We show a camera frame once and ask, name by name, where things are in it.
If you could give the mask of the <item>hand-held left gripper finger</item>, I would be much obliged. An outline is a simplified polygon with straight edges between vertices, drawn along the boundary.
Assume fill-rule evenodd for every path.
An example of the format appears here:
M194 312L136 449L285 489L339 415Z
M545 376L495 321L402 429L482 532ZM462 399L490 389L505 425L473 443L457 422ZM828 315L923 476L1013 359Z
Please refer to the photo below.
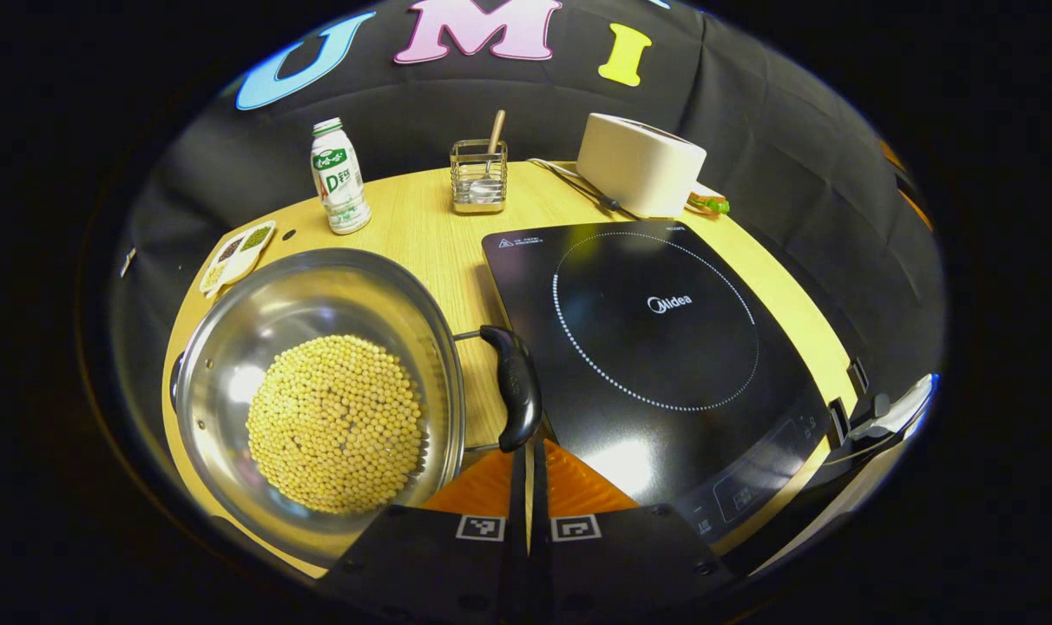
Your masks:
M365 622L513 622L526 565L526 453L492 451L468 473L494 513L390 505L317 582Z
M664 622L736 581L672 506L557 515L557 470L543 442L533 467L533 622Z

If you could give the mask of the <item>black induction cooktop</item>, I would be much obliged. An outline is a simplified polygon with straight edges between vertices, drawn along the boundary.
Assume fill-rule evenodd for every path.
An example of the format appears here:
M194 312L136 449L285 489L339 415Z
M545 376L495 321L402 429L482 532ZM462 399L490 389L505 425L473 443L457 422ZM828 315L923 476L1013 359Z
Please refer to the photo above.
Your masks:
M708 543L820 447L827 401L791 338L677 221L486 234L507 324L534 359L559 446Z

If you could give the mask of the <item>pile of yellow soybeans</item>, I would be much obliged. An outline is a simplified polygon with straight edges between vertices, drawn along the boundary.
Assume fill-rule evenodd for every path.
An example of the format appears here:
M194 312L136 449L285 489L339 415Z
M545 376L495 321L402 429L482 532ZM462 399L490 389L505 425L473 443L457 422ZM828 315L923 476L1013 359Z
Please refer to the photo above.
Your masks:
M246 430L261 476L316 513L387 505L424 462L425 414L411 369L356 335L312 338L275 356Z

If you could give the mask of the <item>steel pot with black handles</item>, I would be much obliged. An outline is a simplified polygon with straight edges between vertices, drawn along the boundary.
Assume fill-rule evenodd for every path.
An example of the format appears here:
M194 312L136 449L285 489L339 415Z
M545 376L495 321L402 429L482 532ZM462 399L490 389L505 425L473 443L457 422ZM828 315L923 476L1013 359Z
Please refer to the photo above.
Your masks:
M170 372L165 431L195 501L260 547L321 576L371 525L367 513L319 513L267 482L249 450L251 400L264 365L297 340L350 332L400 356L418 384L420 458L394 503L418 506L460 472L465 376L434 297L375 253L297 253L248 274L193 325Z

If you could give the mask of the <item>black backdrop cloth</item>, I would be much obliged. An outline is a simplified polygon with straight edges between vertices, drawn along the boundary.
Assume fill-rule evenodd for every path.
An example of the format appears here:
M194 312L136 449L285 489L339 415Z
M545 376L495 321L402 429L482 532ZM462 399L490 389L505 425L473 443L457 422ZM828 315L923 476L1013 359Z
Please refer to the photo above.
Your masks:
M515 160L575 159L593 112L696 143L700 182L787 265L872 392L899 398L942 371L935 234L897 190L878 132L811 72L681 3L384 0L237 76L154 162L99 315L134 411L160 407L176 312L218 238L313 194L315 122L342 119L376 181L445 167L498 109Z

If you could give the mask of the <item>toy sandwich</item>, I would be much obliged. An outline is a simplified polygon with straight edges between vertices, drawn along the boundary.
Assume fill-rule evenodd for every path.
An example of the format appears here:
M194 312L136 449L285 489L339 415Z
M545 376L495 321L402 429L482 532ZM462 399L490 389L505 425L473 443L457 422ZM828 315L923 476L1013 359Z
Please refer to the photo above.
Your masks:
M731 202L724 194L717 193L695 182L687 197L685 209L701 214L729 214Z

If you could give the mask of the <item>white toaster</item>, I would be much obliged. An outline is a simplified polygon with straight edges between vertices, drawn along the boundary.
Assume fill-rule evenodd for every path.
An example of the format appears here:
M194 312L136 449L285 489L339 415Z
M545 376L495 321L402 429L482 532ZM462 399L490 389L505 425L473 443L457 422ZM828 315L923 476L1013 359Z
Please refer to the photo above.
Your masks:
M707 150L644 122L593 112L587 117L576 173L640 218L684 213Z

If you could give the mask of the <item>white drink bottle green label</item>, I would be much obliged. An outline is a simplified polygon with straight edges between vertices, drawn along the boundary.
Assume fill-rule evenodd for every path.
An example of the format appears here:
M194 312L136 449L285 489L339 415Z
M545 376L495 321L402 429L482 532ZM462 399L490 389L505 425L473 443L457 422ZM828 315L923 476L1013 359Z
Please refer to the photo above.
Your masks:
M366 226L371 209L365 198L355 145L344 132L342 120L333 117L315 124L309 162L329 229L345 236Z

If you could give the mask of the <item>white divided bean dish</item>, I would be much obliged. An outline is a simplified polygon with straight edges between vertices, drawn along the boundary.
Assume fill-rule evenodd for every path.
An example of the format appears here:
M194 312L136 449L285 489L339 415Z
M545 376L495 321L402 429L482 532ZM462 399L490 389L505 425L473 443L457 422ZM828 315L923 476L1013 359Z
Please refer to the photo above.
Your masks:
M276 222L269 220L234 234L232 239L226 241L210 261L198 289L209 298L251 273L261 253L271 241L275 227Z

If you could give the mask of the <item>wooden-handled spoon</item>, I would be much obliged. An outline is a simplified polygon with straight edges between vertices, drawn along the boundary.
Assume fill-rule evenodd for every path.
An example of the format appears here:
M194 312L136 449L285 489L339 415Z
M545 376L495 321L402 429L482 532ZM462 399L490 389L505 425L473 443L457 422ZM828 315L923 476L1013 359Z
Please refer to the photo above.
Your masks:
M495 110L493 129L490 132L490 138L488 138L488 154L495 153L499 140L501 140L505 117L506 110ZM488 160L485 163L483 177L476 179L471 183L470 198L476 203L493 203L497 201L499 190L501 190L501 182L499 182L493 172L491 172L491 167L493 167L493 160Z

